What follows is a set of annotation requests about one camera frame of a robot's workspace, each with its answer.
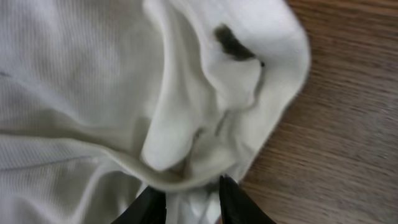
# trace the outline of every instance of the wood grain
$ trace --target wood grain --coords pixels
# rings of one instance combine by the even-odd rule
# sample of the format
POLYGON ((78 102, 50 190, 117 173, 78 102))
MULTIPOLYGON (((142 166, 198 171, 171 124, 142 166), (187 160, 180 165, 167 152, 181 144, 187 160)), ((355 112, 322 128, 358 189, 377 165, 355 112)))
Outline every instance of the wood grain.
POLYGON ((289 4, 312 71, 243 189, 278 224, 397 224, 398 1, 289 4))

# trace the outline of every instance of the black object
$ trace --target black object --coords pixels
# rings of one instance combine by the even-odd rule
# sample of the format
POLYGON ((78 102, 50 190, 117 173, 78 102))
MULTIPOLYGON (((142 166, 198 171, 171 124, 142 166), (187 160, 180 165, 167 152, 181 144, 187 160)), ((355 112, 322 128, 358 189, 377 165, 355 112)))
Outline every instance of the black object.
POLYGON ((147 187, 112 224, 164 224, 166 196, 147 187))
MULTIPOLYGON (((220 177, 219 194, 223 224, 276 224, 232 178, 220 177)), ((112 224, 164 224, 165 221, 165 194, 147 187, 112 224)))
POLYGON ((230 177, 220 177, 220 202, 223 224, 276 224, 230 177))

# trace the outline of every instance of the dark stain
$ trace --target dark stain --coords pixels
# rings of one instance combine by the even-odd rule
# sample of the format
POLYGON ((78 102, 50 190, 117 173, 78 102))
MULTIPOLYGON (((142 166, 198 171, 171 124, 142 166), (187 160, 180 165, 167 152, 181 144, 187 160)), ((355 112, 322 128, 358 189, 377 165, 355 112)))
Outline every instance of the dark stain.
POLYGON ((224 53, 232 56, 234 60, 244 61, 255 57, 249 49, 245 48, 239 42, 227 25, 222 24, 218 26, 214 31, 214 35, 217 41, 223 46, 224 53))
POLYGON ((5 72, 0 72, 0 77, 11 77, 11 76, 5 72))

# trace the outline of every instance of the ribbed fabric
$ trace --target ribbed fabric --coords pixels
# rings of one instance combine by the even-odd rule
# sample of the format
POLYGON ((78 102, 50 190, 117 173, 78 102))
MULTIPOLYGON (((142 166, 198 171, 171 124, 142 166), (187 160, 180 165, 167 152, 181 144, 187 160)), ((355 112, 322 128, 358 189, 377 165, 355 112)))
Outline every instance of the ribbed fabric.
POLYGON ((213 224, 204 186, 244 177, 310 63, 283 0, 3 0, 0 30, 5 224, 110 223, 146 185, 168 224, 213 224))

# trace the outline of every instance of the wooden table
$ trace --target wooden table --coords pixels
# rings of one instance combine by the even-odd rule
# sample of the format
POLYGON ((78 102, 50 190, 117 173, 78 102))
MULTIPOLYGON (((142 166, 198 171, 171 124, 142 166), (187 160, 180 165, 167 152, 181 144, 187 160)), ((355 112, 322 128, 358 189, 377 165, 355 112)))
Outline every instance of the wooden table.
POLYGON ((278 224, 398 223, 398 0, 290 0, 313 65, 242 186, 278 224))

